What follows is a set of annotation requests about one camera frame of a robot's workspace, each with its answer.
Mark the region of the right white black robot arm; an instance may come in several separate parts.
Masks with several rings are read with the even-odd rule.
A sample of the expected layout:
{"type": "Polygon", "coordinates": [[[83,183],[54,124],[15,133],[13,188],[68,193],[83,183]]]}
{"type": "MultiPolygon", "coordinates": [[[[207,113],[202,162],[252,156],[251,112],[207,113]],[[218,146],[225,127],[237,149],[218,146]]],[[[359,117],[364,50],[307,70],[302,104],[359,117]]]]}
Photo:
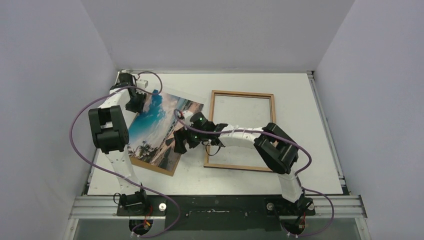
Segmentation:
{"type": "Polygon", "coordinates": [[[290,215],[313,215],[313,200],[305,196],[305,190],[292,169],[299,158],[300,147],[277,124],[269,122],[259,128],[245,128],[227,123],[215,124],[201,112],[175,109],[173,115],[182,124],[174,131],[174,151],[185,154],[202,144],[205,147],[241,147],[255,150],[266,166],[278,176],[282,207],[290,215]]]}

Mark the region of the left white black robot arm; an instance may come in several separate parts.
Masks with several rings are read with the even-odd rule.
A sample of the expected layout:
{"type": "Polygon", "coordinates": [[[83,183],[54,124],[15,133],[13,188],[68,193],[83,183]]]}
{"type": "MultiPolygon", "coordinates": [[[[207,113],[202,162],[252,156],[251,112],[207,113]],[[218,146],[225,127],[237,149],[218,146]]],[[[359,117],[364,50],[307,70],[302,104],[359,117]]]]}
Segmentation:
{"type": "Polygon", "coordinates": [[[105,154],[113,170],[118,174],[118,213],[125,216],[141,216],[150,212],[146,191],[134,172],[129,156],[129,127],[143,111],[147,98],[144,89],[148,83],[137,81],[130,73],[120,73],[110,88],[110,97],[97,108],[88,111],[93,143],[105,154]]]}

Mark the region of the beach landscape photo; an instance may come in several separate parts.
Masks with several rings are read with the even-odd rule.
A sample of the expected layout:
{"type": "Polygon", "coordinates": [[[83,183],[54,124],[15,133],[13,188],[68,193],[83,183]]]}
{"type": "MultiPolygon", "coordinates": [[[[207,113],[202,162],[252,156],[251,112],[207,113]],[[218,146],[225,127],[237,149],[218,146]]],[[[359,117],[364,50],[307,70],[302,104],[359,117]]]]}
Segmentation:
{"type": "Polygon", "coordinates": [[[174,152],[174,131],[182,127],[174,110],[202,111],[206,99],[173,89],[148,95],[142,113],[129,127],[128,155],[134,166],[173,176],[181,154],[174,152]]]}

